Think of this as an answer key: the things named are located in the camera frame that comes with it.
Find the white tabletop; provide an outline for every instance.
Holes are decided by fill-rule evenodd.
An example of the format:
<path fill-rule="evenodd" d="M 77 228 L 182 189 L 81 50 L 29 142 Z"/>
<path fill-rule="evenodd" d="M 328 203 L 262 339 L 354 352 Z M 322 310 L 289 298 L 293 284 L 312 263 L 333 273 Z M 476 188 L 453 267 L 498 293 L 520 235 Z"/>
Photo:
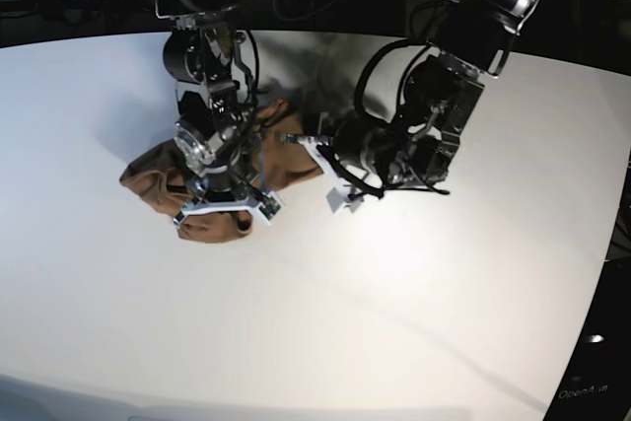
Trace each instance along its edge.
<path fill-rule="evenodd" d="M 288 90 L 318 72 L 348 92 L 387 42 L 257 37 L 262 83 Z M 166 38 L 0 50 L 0 374 L 177 421 L 192 405 L 214 421 L 540 421 L 608 247 L 631 78 L 514 54 L 465 130 L 452 196 L 334 217 L 321 177 L 282 192 L 271 228 L 211 246 L 118 184 L 172 137 Z M 369 96 L 391 106 L 413 53 L 388 57 Z"/>

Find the white table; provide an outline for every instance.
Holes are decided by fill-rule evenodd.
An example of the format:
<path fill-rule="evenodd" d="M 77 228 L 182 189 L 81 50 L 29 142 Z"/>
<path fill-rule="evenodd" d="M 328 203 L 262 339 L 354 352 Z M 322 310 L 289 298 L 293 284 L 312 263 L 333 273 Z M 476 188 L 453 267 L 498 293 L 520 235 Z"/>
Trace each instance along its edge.
<path fill-rule="evenodd" d="M 469 121 L 451 197 L 333 217 L 322 177 L 282 193 L 273 227 L 209 246 L 117 182 L 172 137 L 166 37 L 0 50 L 4 388 L 64 420 L 541 420 L 608 247 L 631 78 L 515 54 Z M 263 83 L 317 69 L 341 91 L 387 41 L 257 37 Z M 413 53 L 369 95 L 390 106 Z"/>

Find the brown cloth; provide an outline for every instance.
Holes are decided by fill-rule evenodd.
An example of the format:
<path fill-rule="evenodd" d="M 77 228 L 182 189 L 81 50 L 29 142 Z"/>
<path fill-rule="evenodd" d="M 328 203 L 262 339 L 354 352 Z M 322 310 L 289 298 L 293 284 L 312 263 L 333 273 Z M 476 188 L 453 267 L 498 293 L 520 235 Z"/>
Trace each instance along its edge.
<path fill-rule="evenodd" d="M 282 133 L 303 133 L 301 118 L 285 101 L 277 101 L 256 116 L 255 130 L 264 127 L 262 139 L 265 183 L 275 191 L 321 174 L 321 169 L 304 147 L 283 145 Z M 257 157 L 253 165 L 258 170 Z M 120 177 L 120 184 L 149 204 L 155 211 L 171 218 L 190 197 L 184 176 L 185 159 L 173 140 L 164 142 L 134 160 Z M 190 216 L 177 230 L 181 239 L 209 244 L 229 242 L 252 232 L 248 212 L 215 212 Z"/>

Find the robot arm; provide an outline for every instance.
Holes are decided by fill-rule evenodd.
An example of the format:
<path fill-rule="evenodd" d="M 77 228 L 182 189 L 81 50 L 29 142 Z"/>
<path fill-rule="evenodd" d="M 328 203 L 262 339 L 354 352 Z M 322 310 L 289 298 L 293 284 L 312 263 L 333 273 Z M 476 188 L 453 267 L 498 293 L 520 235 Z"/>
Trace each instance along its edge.
<path fill-rule="evenodd" d="M 287 146 L 304 146 L 333 180 L 327 198 L 334 212 L 354 211 L 366 196 L 382 198 L 395 190 L 449 194 L 438 185 L 448 176 L 460 135 L 484 90 L 480 77 L 500 75 L 538 1 L 450 0 L 449 15 L 431 40 L 395 41 L 366 65 L 355 90 L 353 116 L 323 116 L 315 136 L 285 137 Z M 157 14 L 175 22 L 164 60 L 177 81 L 181 117 L 175 142 L 192 171 L 188 188 L 194 197 L 182 207 L 176 225 L 189 215 L 236 210 L 248 210 L 268 224 L 282 208 L 278 196 L 252 184 L 258 173 L 251 163 L 257 148 L 252 126 L 260 65 L 252 75 L 241 61 L 246 38 L 229 22 L 238 7 L 239 0 L 156 3 Z M 435 47 L 439 54 L 408 66 L 390 122 L 370 115 L 364 92 L 377 64 L 395 49 L 419 44 L 425 45 L 424 52 Z M 241 85 L 232 77 L 233 64 L 246 77 L 244 102 L 238 100 Z M 369 176 L 381 185 L 368 184 Z"/>

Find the brown fabric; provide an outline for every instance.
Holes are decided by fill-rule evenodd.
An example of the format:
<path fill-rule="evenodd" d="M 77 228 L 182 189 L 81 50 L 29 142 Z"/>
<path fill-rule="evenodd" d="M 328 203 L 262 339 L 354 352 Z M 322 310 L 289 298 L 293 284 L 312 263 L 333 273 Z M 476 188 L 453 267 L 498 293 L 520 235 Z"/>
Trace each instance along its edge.
<path fill-rule="evenodd" d="M 296 182 L 320 175 L 319 166 L 304 147 L 282 145 L 281 133 L 303 133 L 300 116 L 291 112 L 285 101 L 261 110 L 256 127 L 263 134 L 265 183 L 279 191 Z M 173 140 L 164 142 L 131 163 L 120 183 L 137 194 L 156 212 L 171 218 L 179 212 L 189 195 L 185 188 L 189 176 L 184 156 Z M 212 213 L 188 217 L 177 233 L 181 239 L 222 243 L 248 236 L 252 218 L 247 212 Z"/>

